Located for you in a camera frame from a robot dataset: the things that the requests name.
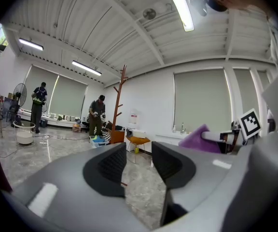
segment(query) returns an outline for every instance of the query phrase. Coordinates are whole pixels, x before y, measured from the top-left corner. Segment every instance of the wooden coat rack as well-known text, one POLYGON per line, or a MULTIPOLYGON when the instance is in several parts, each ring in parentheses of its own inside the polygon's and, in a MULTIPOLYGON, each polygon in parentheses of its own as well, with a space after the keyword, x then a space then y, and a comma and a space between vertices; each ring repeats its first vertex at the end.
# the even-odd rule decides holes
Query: wooden coat rack
POLYGON ((117 140, 117 135, 116 135, 117 132, 115 131, 115 123, 116 123, 116 118, 120 114, 122 114, 122 112, 118 113, 118 108, 123 106, 123 104, 119 105, 119 102, 120 102, 122 85, 124 84, 124 82, 126 82, 126 78, 127 78, 127 77, 125 77, 125 71, 126 71, 126 65, 124 65, 123 70, 122 70, 122 76, 121 76, 121 81, 120 81, 119 89, 117 89, 116 87, 113 87, 115 89, 115 91, 118 93, 118 96, 116 97, 114 116, 113 116, 113 124, 112 124, 112 131, 111 131, 111 143, 112 144, 119 142, 117 140))

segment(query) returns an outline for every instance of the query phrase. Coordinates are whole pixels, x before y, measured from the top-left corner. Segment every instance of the purple cloth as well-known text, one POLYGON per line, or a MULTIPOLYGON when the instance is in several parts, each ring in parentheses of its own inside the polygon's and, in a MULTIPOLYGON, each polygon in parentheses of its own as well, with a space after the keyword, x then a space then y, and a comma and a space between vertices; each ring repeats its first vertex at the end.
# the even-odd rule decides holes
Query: purple cloth
POLYGON ((201 138, 201 133, 205 131, 210 130, 208 129, 206 124, 203 124, 187 137, 179 141, 179 146, 211 153, 221 153, 220 148, 216 142, 201 138))

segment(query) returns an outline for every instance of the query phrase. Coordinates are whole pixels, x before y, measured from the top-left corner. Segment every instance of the backpack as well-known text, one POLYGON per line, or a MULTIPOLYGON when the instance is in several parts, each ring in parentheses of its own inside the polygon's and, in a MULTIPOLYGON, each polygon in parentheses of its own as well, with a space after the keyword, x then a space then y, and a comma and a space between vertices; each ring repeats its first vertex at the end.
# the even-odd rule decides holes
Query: backpack
POLYGON ((44 99, 44 96, 43 96, 44 92, 45 92, 45 90, 41 91, 41 88, 40 87, 38 88, 38 91, 35 93, 34 98, 33 98, 34 104, 42 105, 43 99, 44 99))

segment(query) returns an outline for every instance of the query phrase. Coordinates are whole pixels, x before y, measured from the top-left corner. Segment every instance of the reflective floor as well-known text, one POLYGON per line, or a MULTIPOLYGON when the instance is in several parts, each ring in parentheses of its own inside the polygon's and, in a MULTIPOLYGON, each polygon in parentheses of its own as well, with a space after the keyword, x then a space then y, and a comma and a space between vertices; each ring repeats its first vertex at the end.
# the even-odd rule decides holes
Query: reflective floor
MULTIPOLYGON (((0 161, 13 189, 48 163, 92 149, 87 140, 89 134, 85 132, 76 133, 71 129, 56 127, 41 128, 41 133, 35 135, 34 145, 21 146, 15 141, 14 128, 6 121, 3 121, 2 126, 5 128, 2 129, 3 138, 0 135, 0 161)), ((156 229, 162 213, 165 184, 150 164, 151 156, 127 153, 122 182, 127 184, 125 195, 129 207, 148 228, 156 229)))

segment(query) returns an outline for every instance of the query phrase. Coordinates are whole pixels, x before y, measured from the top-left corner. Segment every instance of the white ceiling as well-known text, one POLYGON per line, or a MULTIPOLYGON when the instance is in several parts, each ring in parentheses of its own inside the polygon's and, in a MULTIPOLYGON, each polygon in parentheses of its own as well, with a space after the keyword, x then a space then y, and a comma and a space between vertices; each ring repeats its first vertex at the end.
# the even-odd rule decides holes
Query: white ceiling
POLYGON ((126 75, 199 59, 243 58, 272 62, 265 15, 249 11, 218 13, 208 8, 201 17, 193 8, 195 30, 185 32, 172 0, 18 0, 3 21, 6 37, 18 54, 69 68, 101 83, 126 75), (146 20, 142 12, 164 13, 146 20), (19 38, 43 45, 33 50, 19 38), (74 70, 76 60, 103 73, 98 77, 74 70))

